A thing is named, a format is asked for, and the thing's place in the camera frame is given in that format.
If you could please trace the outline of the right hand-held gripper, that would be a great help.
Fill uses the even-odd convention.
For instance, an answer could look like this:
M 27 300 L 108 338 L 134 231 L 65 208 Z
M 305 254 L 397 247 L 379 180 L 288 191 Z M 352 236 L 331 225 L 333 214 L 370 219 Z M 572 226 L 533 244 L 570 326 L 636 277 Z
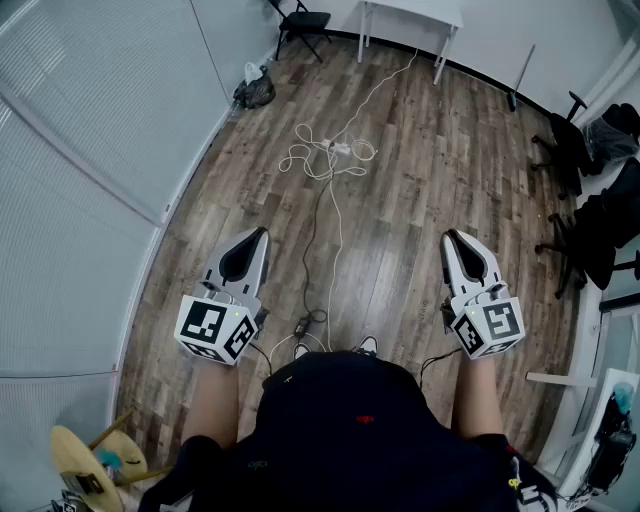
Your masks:
M 496 256 L 478 239 L 458 231 L 456 246 L 453 233 L 446 231 L 440 242 L 445 283 L 459 295 L 441 306 L 445 332 L 455 336 L 470 360 L 505 352 L 524 338 L 519 299 L 504 281 L 475 296 L 464 294 L 463 272 L 469 280 L 500 280 L 500 270 Z

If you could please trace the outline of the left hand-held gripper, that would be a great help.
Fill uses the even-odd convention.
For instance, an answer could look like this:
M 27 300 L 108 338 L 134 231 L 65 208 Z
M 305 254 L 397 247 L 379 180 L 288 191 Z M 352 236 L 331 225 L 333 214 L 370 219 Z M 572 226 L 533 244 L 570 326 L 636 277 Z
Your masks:
M 198 291 L 182 297 L 174 338 L 193 355 L 234 365 L 257 338 L 265 311 L 258 297 L 266 282 L 270 235 L 253 228 L 234 235 L 211 253 Z M 231 282 L 222 278 L 244 278 Z

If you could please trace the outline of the person's right forearm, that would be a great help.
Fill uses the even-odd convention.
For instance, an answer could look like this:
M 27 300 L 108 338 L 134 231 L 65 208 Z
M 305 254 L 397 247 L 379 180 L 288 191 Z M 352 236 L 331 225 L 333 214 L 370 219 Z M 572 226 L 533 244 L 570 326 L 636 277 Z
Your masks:
M 466 439 L 503 434 L 496 367 L 493 358 L 461 356 L 456 380 L 451 429 Z

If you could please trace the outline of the person's left forearm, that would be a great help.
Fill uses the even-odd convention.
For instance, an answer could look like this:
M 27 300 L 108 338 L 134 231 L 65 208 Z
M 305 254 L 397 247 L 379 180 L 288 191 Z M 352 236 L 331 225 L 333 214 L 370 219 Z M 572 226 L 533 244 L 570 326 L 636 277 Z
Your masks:
M 238 426 L 238 368 L 208 360 L 199 361 L 181 442 L 204 436 L 213 439 L 222 449 L 229 449 L 237 442 Z

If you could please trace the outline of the white shelf board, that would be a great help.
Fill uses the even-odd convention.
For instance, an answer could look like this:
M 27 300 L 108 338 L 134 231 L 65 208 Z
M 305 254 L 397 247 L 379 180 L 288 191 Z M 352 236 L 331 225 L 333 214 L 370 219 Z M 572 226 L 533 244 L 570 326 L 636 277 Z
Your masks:
M 565 387 L 593 388 L 597 385 L 597 379 L 592 377 L 576 377 L 536 372 L 528 372 L 526 374 L 526 379 L 531 382 L 560 385 Z

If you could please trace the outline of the black rubbish bag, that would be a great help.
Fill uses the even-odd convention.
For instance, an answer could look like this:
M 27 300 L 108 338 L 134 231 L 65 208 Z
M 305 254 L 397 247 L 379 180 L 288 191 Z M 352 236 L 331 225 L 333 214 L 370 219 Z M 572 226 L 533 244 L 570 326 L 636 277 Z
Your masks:
M 263 107 L 273 101 L 275 96 L 275 87 L 268 75 L 249 83 L 243 80 L 233 93 L 234 101 L 244 109 Z

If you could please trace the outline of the plastic-wrapped black chair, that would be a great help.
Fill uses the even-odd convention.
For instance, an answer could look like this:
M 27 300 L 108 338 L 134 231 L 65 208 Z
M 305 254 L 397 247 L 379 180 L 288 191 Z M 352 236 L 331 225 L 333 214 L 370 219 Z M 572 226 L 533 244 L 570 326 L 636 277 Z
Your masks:
M 640 150 L 640 114 L 629 103 L 612 104 L 582 128 L 587 151 L 596 164 L 613 164 Z

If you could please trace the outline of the person's black shirt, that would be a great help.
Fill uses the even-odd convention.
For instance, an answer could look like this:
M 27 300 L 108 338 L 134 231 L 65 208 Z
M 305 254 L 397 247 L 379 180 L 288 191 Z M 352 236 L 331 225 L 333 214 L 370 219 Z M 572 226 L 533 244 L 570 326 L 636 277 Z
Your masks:
M 553 485 L 503 434 L 441 424 L 404 368 L 310 352 L 263 384 L 229 449 L 195 436 L 139 512 L 557 512 Z

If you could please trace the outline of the black folding chair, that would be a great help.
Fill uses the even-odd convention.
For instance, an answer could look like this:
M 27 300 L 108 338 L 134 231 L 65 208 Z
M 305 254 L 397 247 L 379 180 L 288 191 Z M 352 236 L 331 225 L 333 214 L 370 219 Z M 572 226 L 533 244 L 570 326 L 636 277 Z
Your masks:
M 267 1 L 281 16 L 281 22 L 278 27 L 279 36 L 275 60 L 279 59 L 280 49 L 284 41 L 291 41 L 295 37 L 298 37 L 307 46 L 316 59 L 322 63 L 323 59 L 316 52 L 315 47 L 308 42 L 306 35 L 323 36 L 329 43 L 331 43 L 331 38 L 327 33 L 327 26 L 331 20 L 331 14 L 329 12 L 310 11 L 301 0 L 296 0 L 295 11 L 285 14 L 280 7 L 282 0 Z

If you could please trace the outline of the round wooden stool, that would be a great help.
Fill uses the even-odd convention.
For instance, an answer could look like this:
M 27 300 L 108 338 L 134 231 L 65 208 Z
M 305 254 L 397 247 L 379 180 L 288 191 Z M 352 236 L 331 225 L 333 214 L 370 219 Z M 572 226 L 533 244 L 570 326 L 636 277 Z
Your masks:
M 168 467 L 151 471 L 141 448 L 120 429 L 134 412 L 133 408 L 126 411 L 90 443 L 82 441 L 67 427 L 52 428 L 52 458 L 64 483 L 64 496 L 78 496 L 92 512 L 123 512 L 121 487 L 170 471 Z M 105 469 L 96 458 L 99 449 L 117 452 L 122 459 L 121 470 Z

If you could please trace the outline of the white table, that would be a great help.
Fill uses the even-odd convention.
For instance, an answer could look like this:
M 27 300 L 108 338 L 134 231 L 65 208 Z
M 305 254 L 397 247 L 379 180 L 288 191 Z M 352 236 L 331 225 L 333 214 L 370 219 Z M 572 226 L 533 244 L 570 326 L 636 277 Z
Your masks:
M 359 3 L 361 5 L 361 11 L 357 52 L 358 64 L 362 62 L 364 49 L 370 45 L 373 14 L 377 8 L 391 8 L 403 13 L 412 14 L 419 18 L 441 23 L 448 28 L 445 41 L 434 63 L 436 73 L 433 79 L 433 85 L 436 86 L 440 81 L 456 35 L 464 26 L 461 9 L 457 0 L 359 0 Z

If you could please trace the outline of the grey-handled green broom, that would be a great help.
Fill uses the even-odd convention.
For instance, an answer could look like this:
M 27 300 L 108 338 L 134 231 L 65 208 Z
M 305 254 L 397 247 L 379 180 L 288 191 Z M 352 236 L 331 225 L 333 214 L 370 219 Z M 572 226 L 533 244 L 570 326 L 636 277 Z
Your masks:
M 508 103 L 509 110 L 511 112 L 515 112 L 517 110 L 517 92 L 518 92 L 518 89 L 519 89 L 519 87 L 521 85 L 521 82 L 522 82 L 522 80 L 524 78 L 524 75 L 525 75 L 527 67 L 528 67 L 528 65 L 530 63 L 530 60 L 531 60 L 531 58 L 532 58 L 532 56 L 533 56 L 533 54 L 535 52 L 535 49 L 536 49 L 536 44 L 533 44 L 531 46 L 528 54 L 527 54 L 527 57 L 526 57 L 526 59 L 524 61 L 524 64 L 523 64 L 521 70 L 520 70 L 520 73 L 518 75 L 518 78 L 516 80 L 515 85 L 507 93 L 507 103 Z

